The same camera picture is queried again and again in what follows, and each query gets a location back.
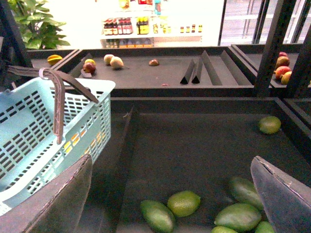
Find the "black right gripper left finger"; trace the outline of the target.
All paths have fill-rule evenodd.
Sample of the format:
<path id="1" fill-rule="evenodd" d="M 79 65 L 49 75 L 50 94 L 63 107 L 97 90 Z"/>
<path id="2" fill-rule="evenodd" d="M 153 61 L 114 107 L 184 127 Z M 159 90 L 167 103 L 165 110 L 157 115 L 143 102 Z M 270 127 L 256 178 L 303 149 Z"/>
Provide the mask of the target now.
<path id="1" fill-rule="evenodd" d="M 89 154 L 0 217 L 2 233 L 73 233 L 91 185 Z"/>

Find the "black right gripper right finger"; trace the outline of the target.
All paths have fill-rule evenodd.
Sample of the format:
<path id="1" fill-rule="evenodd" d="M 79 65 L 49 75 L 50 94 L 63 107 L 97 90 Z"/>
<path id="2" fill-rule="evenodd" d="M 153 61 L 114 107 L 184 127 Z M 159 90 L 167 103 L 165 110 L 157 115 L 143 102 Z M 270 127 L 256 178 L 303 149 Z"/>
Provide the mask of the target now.
<path id="1" fill-rule="evenodd" d="M 311 188 L 256 156 L 250 166 L 255 189 L 276 233 L 311 231 Z"/>

